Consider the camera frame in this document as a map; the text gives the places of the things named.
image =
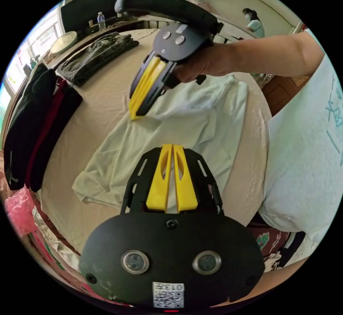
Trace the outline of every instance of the dark gray jacket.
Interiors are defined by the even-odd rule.
[[[82,86],[93,74],[122,53],[139,45],[131,34],[106,34],[62,63],[57,72],[74,85]]]

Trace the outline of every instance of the camera lens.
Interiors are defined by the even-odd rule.
[[[128,251],[121,258],[121,265],[131,274],[142,274],[149,268],[149,259],[141,251]]]
[[[193,261],[193,269],[201,275],[211,275],[217,272],[221,265],[219,254],[213,251],[201,252]]]

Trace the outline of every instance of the wooden cabinet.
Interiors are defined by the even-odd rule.
[[[275,76],[266,84],[262,92],[267,100],[272,116],[277,114],[306,84],[308,78]]]

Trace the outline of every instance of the window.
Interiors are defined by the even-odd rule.
[[[10,94],[7,92],[7,90],[5,89],[5,85],[2,82],[1,86],[0,86],[0,130],[3,127],[3,122],[5,119],[5,114],[6,114],[6,110],[8,105],[10,104],[11,101],[11,96]],[[0,147],[2,145],[2,137],[0,137]]]
[[[57,20],[57,6],[52,8],[32,28],[13,56],[7,70],[6,79],[11,89],[16,93],[25,80],[24,66],[30,66],[30,59],[43,57],[53,43],[61,36]]]

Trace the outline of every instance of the qr code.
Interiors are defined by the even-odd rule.
[[[156,308],[183,308],[183,292],[156,291],[154,294]]]

